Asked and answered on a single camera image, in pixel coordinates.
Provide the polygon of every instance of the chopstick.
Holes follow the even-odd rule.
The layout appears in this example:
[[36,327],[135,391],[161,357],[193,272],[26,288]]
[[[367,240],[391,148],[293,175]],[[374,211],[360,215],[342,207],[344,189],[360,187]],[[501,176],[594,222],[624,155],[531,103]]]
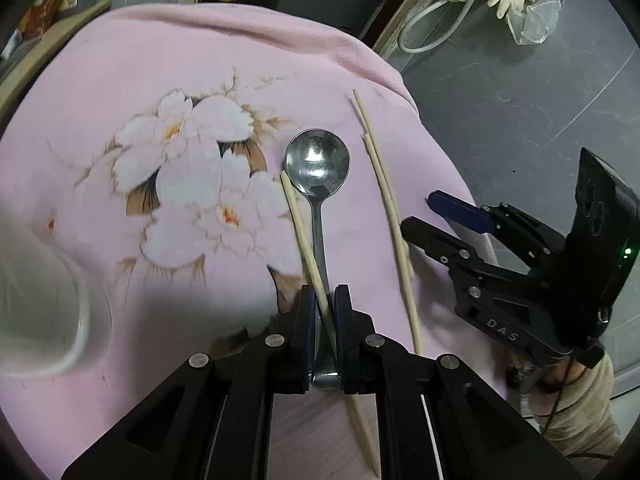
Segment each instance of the chopstick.
[[[329,303],[324,293],[324,286],[322,285],[322,278],[320,277],[320,270],[318,269],[318,263],[314,258],[314,253],[311,249],[311,243],[309,243],[306,237],[305,224],[296,202],[296,192],[293,189],[293,185],[287,175],[286,171],[280,173],[280,180],[282,181],[282,188],[284,189],[284,195],[289,204],[289,210],[291,211],[291,217],[293,218],[293,226],[296,230],[296,237],[298,238],[298,244],[300,245],[300,251],[302,252],[303,260],[305,261],[306,269],[311,277],[311,284],[316,290],[316,297],[318,298],[318,306],[320,313],[322,314],[322,322],[324,328],[329,336],[331,347],[334,350],[334,357],[337,362],[337,351],[335,346],[335,326],[333,322],[332,314],[329,310]],[[370,468],[378,478],[382,478],[382,469],[380,467],[380,456],[376,451],[376,443],[371,433],[371,428],[362,409],[362,404],[357,396],[347,396],[347,409],[350,410],[353,416],[354,430],[357,433],[356,439],[363,447],[362,452],[365,459],[369,463]]]
[[418,318],[418,309],[415,304],[414,290],[411,286],[413,267],[409,261],[408,245],[402,238],[402,233],[400,232],[400,213],[398,202],[396,202],[393,196],[388,182],[388,177],[385,176],[382,158],[380,157],[379,150],[376,149],[376,141],[372,134],[373,130],[371,128],[367,109],[365,108],[365,105],[356,89],[353,89],[353,96],[356,99],[358,108],[360,109],[360,113],[364,119],[365,128],[367,130],[363,137],[364,143],[367,147],[371,163],[373,164],[373,169],[376,172],[376,178],[378,179],[378,185],[380,186],[380,191],[382,193],[382,200],[385,204],[386,214],[388,215],[391,227],[394,249],[396,250],[396,258],[398,259],[398,271],[400,273],[402,296],[404,297],[404,304],[409,317],[409,326],[411,327],[412,339],[414,341],[414,350],[418,355],[423,355],[422,340],[420,338],[420,320]]

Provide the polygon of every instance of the floral tablecloth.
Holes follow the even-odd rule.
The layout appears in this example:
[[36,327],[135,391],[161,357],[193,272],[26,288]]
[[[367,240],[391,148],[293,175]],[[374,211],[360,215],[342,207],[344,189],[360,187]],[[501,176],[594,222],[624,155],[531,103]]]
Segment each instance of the floral tablecloth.
[[[248,6],[129,7],[40,75],[0,140],[0,200],[102,279],[113,314],[95,367],[0,380],[4,414],[51,480],[191,354],[227,352],[291,308],[303,272],[278,174],[301,130],[332,131],[351,153],[323,207],[331,287],[347,283],[378,332],[412,348],[353,88],[402,215],[449,229],[424,197],[470,201],[466,185],[401,76],[335,29]],[[490,341],[453,314],[445,267],[412,259],[427,354],[454,352],[503,392]],[[269,475],[372,477],[339,394],[276,399]]]

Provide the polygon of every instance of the spoon handle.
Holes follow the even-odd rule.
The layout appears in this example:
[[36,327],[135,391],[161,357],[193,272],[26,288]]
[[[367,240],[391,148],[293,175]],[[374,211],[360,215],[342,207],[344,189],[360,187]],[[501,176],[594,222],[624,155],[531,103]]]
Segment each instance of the spoon handle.
[[318,263],[320,277],[324,285],[324,292],[329,295],[329,280],[326,275],[326,262],[324,260],[324,240],[322,238],[322,213],[320,211],[322,203],[311,203],[311,225],[314,240],[314,258]]

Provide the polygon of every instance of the metal spoon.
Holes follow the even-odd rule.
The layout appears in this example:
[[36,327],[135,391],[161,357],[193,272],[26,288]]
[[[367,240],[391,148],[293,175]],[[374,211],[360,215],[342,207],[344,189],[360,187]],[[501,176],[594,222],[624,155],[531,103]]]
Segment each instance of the metal spoon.
[[[349,173],[350,156],[344,142],[326,130],[305,130],[287,146],[285,170],[291,183],[311,204],[314,257],[318,263],[325,293],[330,296],[324,259],[321,206],[325,199],[340,189]],[[316,358],[314,385],[320,389],[340,386],[331,345],[316,311]]]

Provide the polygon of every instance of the white plastic container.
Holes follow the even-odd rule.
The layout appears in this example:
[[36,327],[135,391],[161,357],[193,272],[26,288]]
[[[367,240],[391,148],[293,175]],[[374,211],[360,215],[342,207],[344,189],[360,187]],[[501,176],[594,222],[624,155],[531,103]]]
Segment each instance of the white plastic container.
[[53,376],[107,347],[104,289],[0,205],[0,376]]

